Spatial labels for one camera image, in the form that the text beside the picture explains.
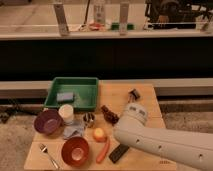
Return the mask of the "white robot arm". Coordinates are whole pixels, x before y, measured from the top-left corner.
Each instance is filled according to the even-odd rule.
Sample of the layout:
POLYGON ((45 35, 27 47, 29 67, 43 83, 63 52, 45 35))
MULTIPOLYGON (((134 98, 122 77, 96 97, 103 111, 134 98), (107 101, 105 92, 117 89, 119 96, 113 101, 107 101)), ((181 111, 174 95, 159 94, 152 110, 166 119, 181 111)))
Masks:
POLYGON ((128 103, 114 126, 114 138, 121 144, 202 171, 213 171, 213 134, 151 128, 145 125, 147 110, 128 103))

